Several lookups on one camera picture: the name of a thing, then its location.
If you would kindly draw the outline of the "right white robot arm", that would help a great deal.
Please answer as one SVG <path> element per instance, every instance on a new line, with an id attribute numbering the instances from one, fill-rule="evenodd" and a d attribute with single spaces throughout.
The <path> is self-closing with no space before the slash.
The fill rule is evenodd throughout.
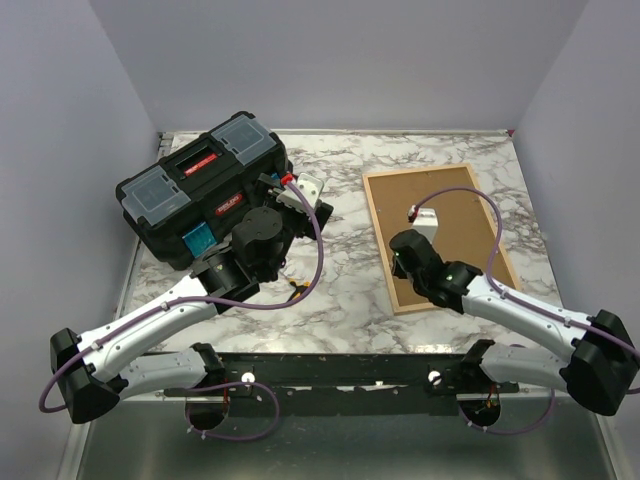
<path id="1" fill-rule="evenodd" d="M 389 243 L 392 272 L 410 282 L 433 305 L 502 325 L 538 344 L 536 350 L 489 346 L 464 362 L 460 379 L 469 390 L 518 382 L 568 393 L 582 407 L 604 416 L 617 413 L 639 372 L 639 354 L 622 322 L 556 309 L 488 279 L 461 261 L 443 261 L 429 240 L 410 229 Z"/>

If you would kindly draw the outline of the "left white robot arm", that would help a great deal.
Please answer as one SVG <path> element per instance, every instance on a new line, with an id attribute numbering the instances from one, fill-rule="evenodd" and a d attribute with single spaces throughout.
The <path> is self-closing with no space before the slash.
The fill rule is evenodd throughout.
<path id="1" fill-rule="evenodd" d="M 324 182 L 312 175 L 261 175 L 258 185 L 262 204 L 232 228 L 229 242 L 204 254 L 167 292 L 94 330 L 65 328 L 51 337 L 52 378 L 45 389 L 59 390 L 60 408 L 73 423 L 93 421 L 143 393 L 194 389 L 209 395 L 220 387 L 224 368 L 211 346 L 173 354 L 152 348 L 232 307 L 251 308 L 248 300 L 261 284 L 278 279 L 294 239 L 324 247 L 321 231 L 333 211 L 320 199 Z"/>

